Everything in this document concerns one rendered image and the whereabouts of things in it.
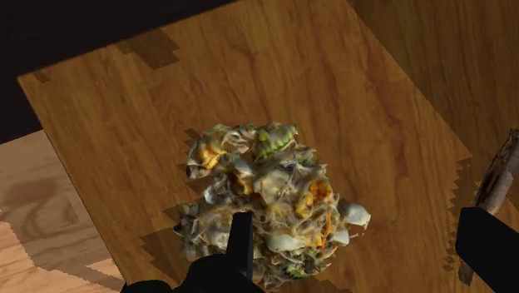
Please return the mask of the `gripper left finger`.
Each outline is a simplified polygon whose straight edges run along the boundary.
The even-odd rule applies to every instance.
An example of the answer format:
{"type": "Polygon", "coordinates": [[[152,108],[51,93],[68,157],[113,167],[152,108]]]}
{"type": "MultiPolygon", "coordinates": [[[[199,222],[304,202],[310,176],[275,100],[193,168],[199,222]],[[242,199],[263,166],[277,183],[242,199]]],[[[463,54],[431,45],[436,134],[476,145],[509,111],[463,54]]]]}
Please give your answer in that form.
{"type": "Polygon", "coordinates": [[[252,281],[253,226],[250,212],[233,215],[224,254],[202,257],[190,264],[176,288],[160,280],[125,284],[121,293],[264,293],[252,281]]]}

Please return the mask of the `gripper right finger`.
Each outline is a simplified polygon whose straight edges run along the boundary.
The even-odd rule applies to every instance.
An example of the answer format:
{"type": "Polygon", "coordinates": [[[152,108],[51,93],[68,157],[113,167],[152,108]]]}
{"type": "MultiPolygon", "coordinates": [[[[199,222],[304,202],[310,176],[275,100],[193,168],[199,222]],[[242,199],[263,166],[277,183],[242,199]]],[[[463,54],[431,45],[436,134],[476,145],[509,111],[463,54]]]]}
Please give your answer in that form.
{"type": "Polygon", "coordinates": [[[519,293],[519,232],[482,208],[464,207],[455,248],[495,293],[519,293]]]}

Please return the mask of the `pale mixed salad heap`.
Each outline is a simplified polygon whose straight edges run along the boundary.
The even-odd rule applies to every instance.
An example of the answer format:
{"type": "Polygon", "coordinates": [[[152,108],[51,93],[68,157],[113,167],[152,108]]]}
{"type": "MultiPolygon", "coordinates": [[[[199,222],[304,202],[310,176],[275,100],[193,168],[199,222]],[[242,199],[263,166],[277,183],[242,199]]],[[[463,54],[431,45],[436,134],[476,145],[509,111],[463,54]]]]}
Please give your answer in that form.
{"type": "Polygon", "coordinates": [[[333,191],[326,166],[297,133],[278,122],[216,125],[192,142],[186,175],[210,182],[197,202],[183,205],[174,228],[188,261],[224,252],[233,215],[249,211],[253,280],[275,291],[324,271],[352,239],[349,227],[368,226],[367,210],[333,191]]]}

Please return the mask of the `brown wooden stick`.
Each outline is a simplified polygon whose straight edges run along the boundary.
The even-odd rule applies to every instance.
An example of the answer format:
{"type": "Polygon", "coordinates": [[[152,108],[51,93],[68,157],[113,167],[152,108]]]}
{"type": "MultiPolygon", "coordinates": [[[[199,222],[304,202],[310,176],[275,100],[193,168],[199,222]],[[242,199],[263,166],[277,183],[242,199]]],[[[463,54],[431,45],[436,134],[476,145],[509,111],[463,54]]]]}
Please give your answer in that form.
{"type": "MultiPolygon", "coordinates": [[[[474,205],[496,217],[516,174],[519,173],[519,130],[511,130],[509,136],[492,159],[482,184],[477,192],[474,205]]],[[[458,270],[458,277],[466,285],[472,283],[476,275],[463,260],[458,270]]]]}

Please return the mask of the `brown wooden table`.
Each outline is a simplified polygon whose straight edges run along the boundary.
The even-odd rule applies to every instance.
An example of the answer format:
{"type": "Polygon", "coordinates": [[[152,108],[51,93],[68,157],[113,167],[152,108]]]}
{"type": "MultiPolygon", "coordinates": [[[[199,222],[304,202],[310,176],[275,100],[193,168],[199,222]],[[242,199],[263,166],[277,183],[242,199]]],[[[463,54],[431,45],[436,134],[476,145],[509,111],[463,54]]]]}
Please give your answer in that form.
{"type": "Polygon", "coordinates": [[[19,82],[130,282],[185,276],[189,137],[289,122],[372,220],[283,293],[491,293],[450,209],[519,127],[519,0],[239,0],[19,82]]]}

